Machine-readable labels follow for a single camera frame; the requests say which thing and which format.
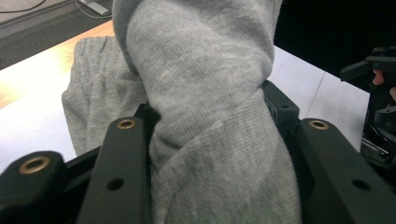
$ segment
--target finger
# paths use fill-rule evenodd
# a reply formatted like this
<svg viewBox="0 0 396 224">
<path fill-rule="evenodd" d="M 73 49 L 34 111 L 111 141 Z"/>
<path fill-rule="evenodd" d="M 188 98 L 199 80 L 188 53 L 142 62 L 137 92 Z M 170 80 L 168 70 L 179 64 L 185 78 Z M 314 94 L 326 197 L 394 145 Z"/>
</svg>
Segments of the finger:
<svg viewBox="0 0 396 224">
<path fill-rule="evenodd" d="M 377 85 L 381 85 L 382 83 L 384 83 L 384 76 L 382 75 L 382 71 L 379 70 L 373 70 L 373 72 L 375 73 L 375 78 L 373 79 L 373 84 Z"/>
<path fill-rule="evenodd" d="M 393 100 L 396 101 L 396 87 L 391 88 L 389 93 L 392 96 Z"/>
</svg>

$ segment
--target gray fabric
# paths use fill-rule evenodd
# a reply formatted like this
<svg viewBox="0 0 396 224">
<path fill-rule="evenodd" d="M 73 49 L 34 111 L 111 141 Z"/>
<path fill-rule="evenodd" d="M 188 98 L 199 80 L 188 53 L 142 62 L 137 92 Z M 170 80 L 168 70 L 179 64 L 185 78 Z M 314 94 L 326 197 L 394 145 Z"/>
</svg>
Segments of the gray fabric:
<svg viewBox="0 0 396 224">
<path fill-rule="evenodd" d="M 64 94 L 75 146 L 103 137 L 103 130 L 93 132 L 92 120 L 108 123 L 120 115 L 114 110 L 134 112 L 138 100 L 128 97 L 144 98 L 142 89 L 134 90 L 140 78 L 162 116 L 149 145 L 154 223 L 301 222 L 290 156 L 259 88 L 271 73 L 280 4 L 115 0 L 115 32 L 126 63 L 112 60 L 119 49 L 77 45 L 86 64 L 76 61 L 77 81 Z M 92 74 L 108 66 L 111 73 Z M 81 88 L 86 76 L 101 88 Z M 128 97 L 110 94 L 118 89 L 106 84 L 111 76 L 131 80 L 123 89 Z"/>
</svg>

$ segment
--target gray floor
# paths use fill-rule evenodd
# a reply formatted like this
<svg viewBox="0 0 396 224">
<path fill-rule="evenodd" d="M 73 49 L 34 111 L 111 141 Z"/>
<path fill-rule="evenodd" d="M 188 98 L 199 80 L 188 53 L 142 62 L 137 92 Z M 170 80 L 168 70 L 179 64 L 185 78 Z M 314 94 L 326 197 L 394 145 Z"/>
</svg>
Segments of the gray floor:
<svg viewBox="0 0 396 224">
<path fill-rule="evenodd" d="M 68 1 L 68 0 L 47 0 L 41 6 L 34 8 L 32 10 L 29 10 L 29 11 L 16 12 L 16 13 L 0 13 L 0 24 L 7 22 L 7 21 L 16 20 L 17 18 L 19 18 L 21 16 L 41 10 L 45 7 L 50 7 L 52 5 L 58 4 L 63 1 Z M 36 6 L 40 2 L 42 2 L 42 0 L 1 0 L 0 1 L 0 11 L 22 10 L 22 9 Z"/>
</svg>

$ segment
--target cable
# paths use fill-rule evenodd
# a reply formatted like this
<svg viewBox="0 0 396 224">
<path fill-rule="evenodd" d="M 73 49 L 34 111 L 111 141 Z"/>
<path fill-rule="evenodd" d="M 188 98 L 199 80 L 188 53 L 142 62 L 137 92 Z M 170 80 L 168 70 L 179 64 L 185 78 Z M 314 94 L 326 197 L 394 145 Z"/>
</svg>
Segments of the cable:
<svg viewBox="0 0 396 224">
<path fill-rule="evenodd" d="M 46 1 L 47 0 L 43 0 L 39 4 L 37 4 L 37 5 L 33 6 L 33 7 L 26 8 L 26 9 L 14 10 L 14 11 L 0 11 L 0 13 L 16 13 L 16 12 L 29 11 L 29 10 L 32 10 L 34 8 L 37 8 L 37 7 L 41 6 L 41 5 L 43 5 L 43 3 L 45 3 Z"/>
<path fill-rule="evenodd" d="M 75 0 L 75 2 L 76 2 L 76 6 L 79 8 L 79 10 L 80 10 L 82 13 L 84 13 L 86 16 L 88 16 L 88 17 L 91 17 L 91 18 L 94 18 L 94 19 L 105 19 L 105 18 L 110 18 L 110 17 L 111 17 L 111 15 L 105 16 L 105 17 L 95 17 L 95 16 L 92 16 L 92 15 L 86 13 L 86 12 L 81 8 L 81 6 L 78 4 L 77 0 Z"/>
</svg>

